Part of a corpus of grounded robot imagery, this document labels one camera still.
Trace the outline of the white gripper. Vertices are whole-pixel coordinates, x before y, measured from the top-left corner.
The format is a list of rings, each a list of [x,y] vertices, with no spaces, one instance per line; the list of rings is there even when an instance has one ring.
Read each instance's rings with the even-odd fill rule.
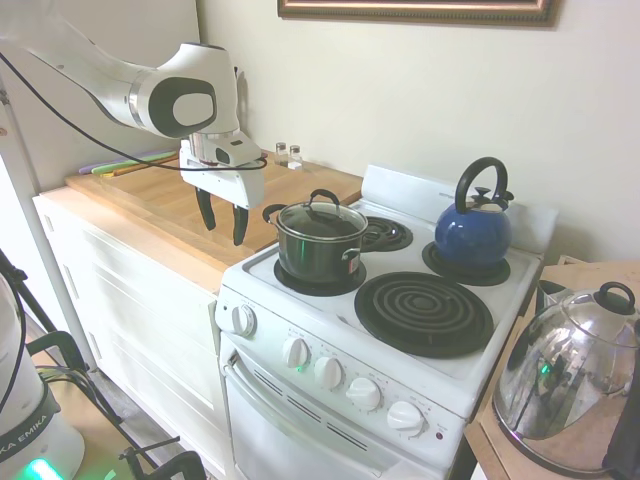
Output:
[[[179,151],[179,166],[182,179],[196,187],[195,194],[203,223],[208,231],[216,228],[215,213],[211,203],[211,195],[226,200],[233,205],[233,243],[235,246],[243,244],[248,222],[249,211],[246,208],[256,208],[264,200],[263,170],[231,171],[198,171],[203,167],[191,153],[188,140],[182,140]]]

